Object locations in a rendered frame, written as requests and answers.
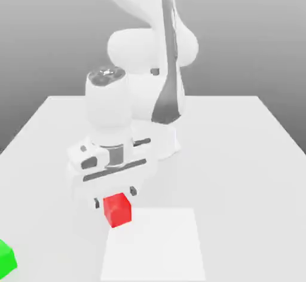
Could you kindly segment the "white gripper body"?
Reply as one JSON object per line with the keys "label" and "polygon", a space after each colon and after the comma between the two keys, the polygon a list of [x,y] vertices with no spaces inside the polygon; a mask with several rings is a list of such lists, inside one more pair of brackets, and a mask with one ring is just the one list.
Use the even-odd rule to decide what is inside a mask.
{"label": "white gripper body", "polygon": [[71,163],[71,191],[76,200],[104,198],[131,187],[140,191],[144,181],[154,177],[156,158],[137,158],[121,167],[107,167],[97,157]]}

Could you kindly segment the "small red cube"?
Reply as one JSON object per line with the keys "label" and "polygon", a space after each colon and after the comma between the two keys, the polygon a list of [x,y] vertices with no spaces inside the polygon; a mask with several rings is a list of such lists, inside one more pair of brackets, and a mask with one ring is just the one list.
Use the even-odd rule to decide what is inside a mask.
{"label": "small red cube", "polygon": [[104,198],[103,211],[111,228],[131,222],[131,204],[124,193]]}

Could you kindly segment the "small green cube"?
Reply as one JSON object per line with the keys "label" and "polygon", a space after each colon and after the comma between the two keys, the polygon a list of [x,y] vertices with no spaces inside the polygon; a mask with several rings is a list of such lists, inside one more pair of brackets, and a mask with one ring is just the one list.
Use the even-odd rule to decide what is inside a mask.
{"label": "small green cube", "polygon": [[17,268],[14,250],[3,240],[0,240],[0,280]]}

